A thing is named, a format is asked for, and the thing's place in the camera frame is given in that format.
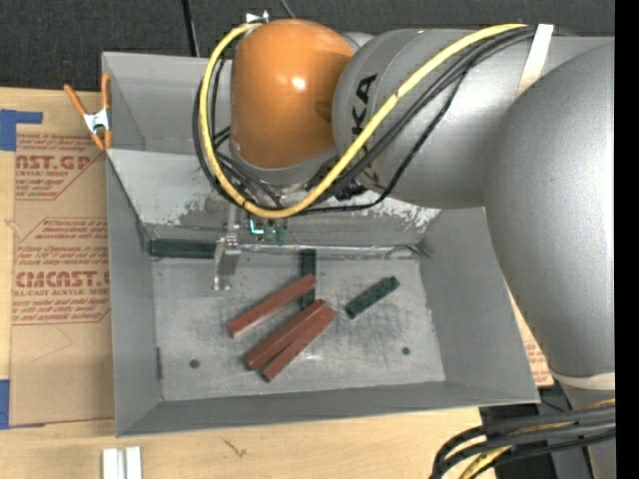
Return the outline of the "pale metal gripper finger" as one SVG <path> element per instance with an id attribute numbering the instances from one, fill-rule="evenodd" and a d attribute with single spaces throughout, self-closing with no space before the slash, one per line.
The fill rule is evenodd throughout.
<path id="1" fill-rule="evenodd" d="M 214 251 L 213 291 L 229 290 L 241 256 L 237 236 L 224 236 L 216 242 Z"/>

